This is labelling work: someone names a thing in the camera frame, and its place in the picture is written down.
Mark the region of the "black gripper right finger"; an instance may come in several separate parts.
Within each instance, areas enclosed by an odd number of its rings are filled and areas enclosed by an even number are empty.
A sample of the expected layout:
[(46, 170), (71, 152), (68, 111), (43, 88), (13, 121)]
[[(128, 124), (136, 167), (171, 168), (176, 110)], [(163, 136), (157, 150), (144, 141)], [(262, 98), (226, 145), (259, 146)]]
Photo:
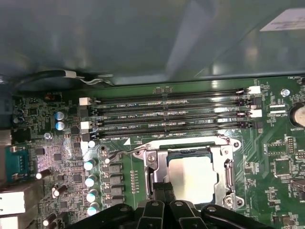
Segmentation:
[(196, 210), (185, 200), (177, 200), (170, 182), (164, 184), (165, 203), (180, 229), (271, 229), (264, 223), (216, 204)]

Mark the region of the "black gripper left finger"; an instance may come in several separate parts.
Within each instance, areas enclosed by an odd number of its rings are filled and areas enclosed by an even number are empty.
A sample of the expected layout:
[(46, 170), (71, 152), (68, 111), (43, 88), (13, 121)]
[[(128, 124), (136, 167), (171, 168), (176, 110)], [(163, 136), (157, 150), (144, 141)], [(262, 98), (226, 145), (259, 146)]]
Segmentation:
[(117, 204), (68, 226), (68, 229), (161, 229), (163, 227), (165, 183), (153, 183), (154, 199), (133, 209)]

